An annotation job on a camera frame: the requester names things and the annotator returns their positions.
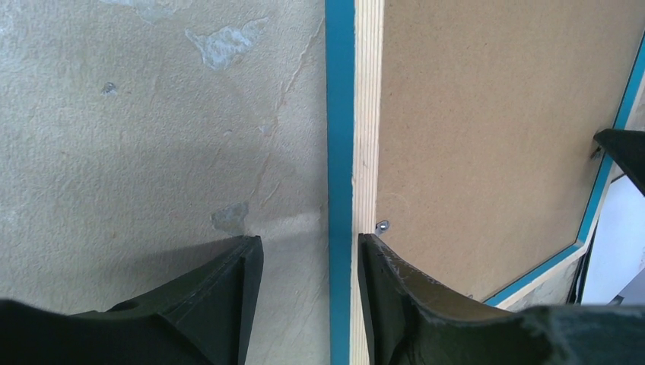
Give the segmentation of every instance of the blue edge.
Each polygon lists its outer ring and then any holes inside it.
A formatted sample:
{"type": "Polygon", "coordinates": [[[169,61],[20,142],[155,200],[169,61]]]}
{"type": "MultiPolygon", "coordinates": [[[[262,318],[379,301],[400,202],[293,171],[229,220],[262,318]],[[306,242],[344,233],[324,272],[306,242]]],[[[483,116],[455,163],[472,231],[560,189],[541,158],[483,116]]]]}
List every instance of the blue edge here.
{"type": "MultiPolygon", "coordinates": [[[[351,205],[354,157],[354,2],[326,2],[327,154],[329,190],[329,331],[332,365],[349,364],[351,294],[351,205]]],[[[645,71],[643,39],[625,88],[615,129],[624,129],[645,71]]],[[[612,160],[602,159],[577,239],[585,242],[609,177],[612,160]]],[[[496,306],[576,252],[570,246],[485,303],[496,306]]]]}
{"type": "Polygon", "coordinates": [[[351,169],[354,160],[354,2],[327,0],[327,189],[332,365],[349,364],[351,169]]]}
{"type": "MultiPolygon", "coordinates": [[[[638,49],[638,54],[636,55],[636,61],[634,61],[634,67],[631,70],[631,75],[629,76],[629,81],[627,83],[627,87],[625,88],[621,105],[618,108],[618,114],[616,115],[616,119],[614,120],[615,129],[625,128],[629,119],[631,108],[636,101],[638,87],[640,86],[640,81],[643,79],[643,73],[645,72],[645,52],[643,51],[643,42],[645,42],[645,37],[641,38],[640,40],[640,47],[638,49]]],[[[591,233],[591,223],[593,222],[593,217],[596,215],[596,211],[598,210],[598,207],[600,205],[602,191],[605,189],[605,184],[607,183],[611,169],[612,159],[609,156],[605,155],[602,159],[602,162],[600,163],[600,169],[598,170],[596,181],[593,184],[593,189],[591,191],[591,196],[589,197],[589,202],[586,206],[583,221],[580,224],[580,230],[578,230],[577,239],[580,242],[586,242],[587,237],[589,237],[589,234],[591,233]]],[[[541,264],[538,268],[524,275],[508,287],[505,287],[503,290],[492,296],[490,299],[486,300],[484,303],[489,306],[497,306],[508,297],[516,293],[519,289],[525,287],[528,283],[534,281],[538,276],[544,274],[548,269],[556,266],[559,262],[566,259],[569,255],[573,255],[578,249],[581,248],[582,247],[579,246],[567,247],[566,249],[560,251],[557,255],[551,257],[545,263],[541,264]]]]}

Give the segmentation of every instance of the silver screw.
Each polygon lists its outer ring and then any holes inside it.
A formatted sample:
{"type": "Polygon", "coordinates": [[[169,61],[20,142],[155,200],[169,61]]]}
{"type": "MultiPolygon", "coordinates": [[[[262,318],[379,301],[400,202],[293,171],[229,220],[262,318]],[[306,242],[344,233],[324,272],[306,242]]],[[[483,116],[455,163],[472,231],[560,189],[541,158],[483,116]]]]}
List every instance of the silver screw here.
{"type": "Polygon", "coordinates": [[[381,221],[377,223],[377,228],[374,234],[376,234],[377,236],[380,236],[383,233],[387,232],[388,229],[389,229],[389,221],[388,220],[381,221]]]}

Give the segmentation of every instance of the cardboard panel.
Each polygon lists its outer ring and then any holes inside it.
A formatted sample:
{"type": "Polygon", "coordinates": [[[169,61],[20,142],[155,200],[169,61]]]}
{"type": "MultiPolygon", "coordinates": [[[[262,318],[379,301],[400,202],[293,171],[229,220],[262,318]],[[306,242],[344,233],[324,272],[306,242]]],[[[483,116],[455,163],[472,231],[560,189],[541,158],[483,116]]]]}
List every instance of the cardboard panel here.
{"type": "Polygon", "coordinates": [[[574,242],[645,2],[387,1],[377,220],[484,299],[574,242]]]}

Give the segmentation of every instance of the brown surface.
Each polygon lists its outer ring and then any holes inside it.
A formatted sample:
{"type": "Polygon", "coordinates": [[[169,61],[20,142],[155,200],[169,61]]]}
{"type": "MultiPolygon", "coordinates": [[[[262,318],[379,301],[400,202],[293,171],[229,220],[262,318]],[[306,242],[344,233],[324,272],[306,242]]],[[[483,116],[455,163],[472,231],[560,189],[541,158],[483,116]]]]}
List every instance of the brown surface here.
{"type": "Polygon", "coordinates": [[[483,299],[570,245],[645,2],[389,0],[377,220],[414,266],[483,299]]]}

